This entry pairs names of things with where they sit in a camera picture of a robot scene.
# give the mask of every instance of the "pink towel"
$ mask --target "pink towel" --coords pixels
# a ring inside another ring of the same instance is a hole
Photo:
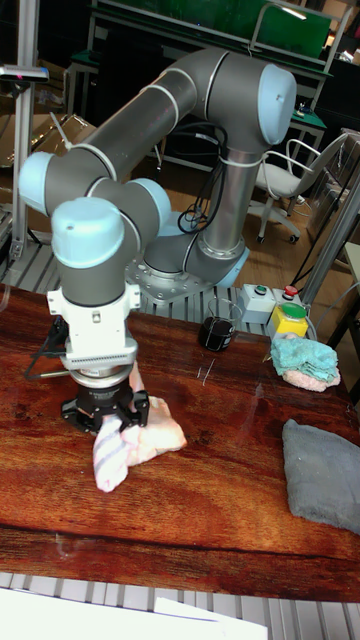
[[[133,391],[143,389],[137,363],[130,374]],[[151,460],[166,451],[178,451],[186,445],[181,427],[172,419],[169,407],[160,398],[150,396],[146,427],[130,427],[120,433],[121,420],[104,416],[93,449],[94,475],[98,489],[113,491],[128,475],[128,467]]]
[[[340,373],[339,370],[336,369],[338,375],[334,378],[330,383],[323,382],[321,380],[316,380],[312,376],[308,376],[306,373],[301,373],[300,371],[288,369],[283,374],[283,379],[285,382],[289,384],[293,384],[295,387],[301,387],[302,389],[307,389],[308,391],[325,391],[328,387],[334,387],[340,384]]]

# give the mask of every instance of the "striped towel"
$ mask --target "striped towel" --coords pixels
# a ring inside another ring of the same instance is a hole
[[[142,388],[137,365],[130,376],[134,391]],[[141,464],[166,451],[178,451],[186,445],[181,427],[173,420],[166,402],[150,396],[146,427],[134,426],[120,433],[121,420],[104,416],[93,449],[94,475],[98,489],[109,493],[128,475],[128,467]]]

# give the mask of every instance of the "robotic arm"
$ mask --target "robotic arm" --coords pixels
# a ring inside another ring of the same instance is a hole
[[[241,230],[258,166],[264,151],[284,138],[295,95],[287,71],[206,49],[171,65],[65,156],[39,152],[25,162],[20,195],[52,217],[62,286],[48,302],[50,313],[68,326],[62,362],[79,394],[65,403],[63,416],[76,426],[97,431],[109,412],[125,426],[146,424],[146,396],[135,397],[136,414],[128,411],[137,344],[126,318],[140,306],[140,289],[125,282],[125,268],[144,254],[134,281],[150,270],[155,299],[168,301],[179,282],[184,288],[184,278],[197,286],[199,280],[232,284],[248,254]],[[165,238],[158,236],[171,213],[165,191],[147,179],[120,181],[188,113],[226,130],[226,171],[221,198],[212,198],[209,216],[214,200],[217,211],[211,224],[194,235]]]

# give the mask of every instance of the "red button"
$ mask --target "red button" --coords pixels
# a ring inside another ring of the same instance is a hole
[[[292,287],[291,285],[287,285],[285,287],[285,289],[284,289],[284,292],[286,293],[287,296],[294,297],[298,293],[298,290],[297,290],[296,287]]]

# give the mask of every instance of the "white paper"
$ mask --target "white paper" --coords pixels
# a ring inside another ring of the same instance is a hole
[[[13,640],[224,640],[214,622],[0,589],[1,637]]]
[[[267,640],[268,630],[260,624],[238,620],[237,618],[229,618],[220,613],[205,611],[205,609],[197,609],[189,604],[174,602],[166,598],[156,598],[154,611],[169,616],[178,616],[179,618],[192,618],[193,620],[213,620],[221,624],[224,637],[228,640]]]

